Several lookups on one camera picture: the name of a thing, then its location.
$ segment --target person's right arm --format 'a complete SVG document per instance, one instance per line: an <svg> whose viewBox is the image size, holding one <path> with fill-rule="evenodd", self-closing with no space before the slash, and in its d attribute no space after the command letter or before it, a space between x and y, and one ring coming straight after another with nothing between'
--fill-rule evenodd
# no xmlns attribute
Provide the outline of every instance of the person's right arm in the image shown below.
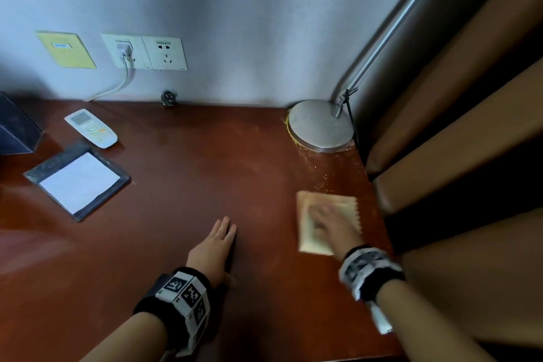
<svg viewBox="0 0 543 362"><path fill-rule="evenodd" d="M328 242L339 261L363 245L362 235L333 206L314 206L309 213L317 224L316 235ZM495 360L407 282L384 283L375 299L411 362Z"/></svg>

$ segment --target wristband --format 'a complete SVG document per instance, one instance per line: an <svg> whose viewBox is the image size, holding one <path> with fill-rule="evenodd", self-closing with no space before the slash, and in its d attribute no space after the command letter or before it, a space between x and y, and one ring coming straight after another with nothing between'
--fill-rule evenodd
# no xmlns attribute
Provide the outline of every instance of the wristband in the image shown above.
<svg viewBox="0 0 543 362"><path fill-rule="evenodd" d="M211 310L207 277L192 268L162 274L134 309L157 316L168 332L168 346L176 356L194 352L205 331Z"/></svg>
<svg viewBox="0 0 543 362"><path fill-rule="evenodd" d="M375 302L379 289L391 279L405 280L402 267L385 251L369 245L351 249L339 270L339 280L357 301Z"/></svg>

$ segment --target remote control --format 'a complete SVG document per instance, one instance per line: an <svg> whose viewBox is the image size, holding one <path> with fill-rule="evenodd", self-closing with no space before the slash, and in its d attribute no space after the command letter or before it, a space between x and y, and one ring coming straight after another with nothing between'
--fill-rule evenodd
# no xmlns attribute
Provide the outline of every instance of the remote control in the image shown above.
<svg viewBox="0 0 543 362"><path fill-rule="evenodd" d="M102 149L112 146L117 141L115 132L87 109L75 111L66 116L64 120L86 139Z"/></svg>

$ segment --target lamp base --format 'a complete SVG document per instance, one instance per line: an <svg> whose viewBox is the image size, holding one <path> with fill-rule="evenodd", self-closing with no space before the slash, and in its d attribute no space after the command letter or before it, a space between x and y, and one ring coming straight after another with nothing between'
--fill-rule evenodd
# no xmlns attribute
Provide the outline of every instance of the lamp base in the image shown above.
<svg viewBox="0 0 543 362"><path fill-rule="evenodd" d="M294 139L315 152L343 150L354 129L345 112L339 118L333 117L335 108L326 100L306 100L294 106L288 114L288 127Z"/></svg>

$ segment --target metal rod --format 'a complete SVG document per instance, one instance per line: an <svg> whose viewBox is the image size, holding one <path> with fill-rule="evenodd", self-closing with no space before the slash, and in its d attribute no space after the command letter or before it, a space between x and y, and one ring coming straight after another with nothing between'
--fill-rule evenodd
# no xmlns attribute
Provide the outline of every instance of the metal rod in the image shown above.
<svg viewBox="0 0 543 362"><path fill-rule="evenodd" d="M353 71L348 77L346 77L345 82L343 82L341 88L339 89L339 92L344 92L346 89L353 89L359 84L364 74L368 71L371 64L377 58L379 53L381 53L398 27L400 27L401 23L404 21L417 1L418 0L407 0L405 2L402 9L398 11L388 26L381 32L381 35L375 41L372 49L368 50L368 53L358 61ZM341 110L338 109L335 113L337 115L336 117L339 117L339 115L341 115Z"/></svg>

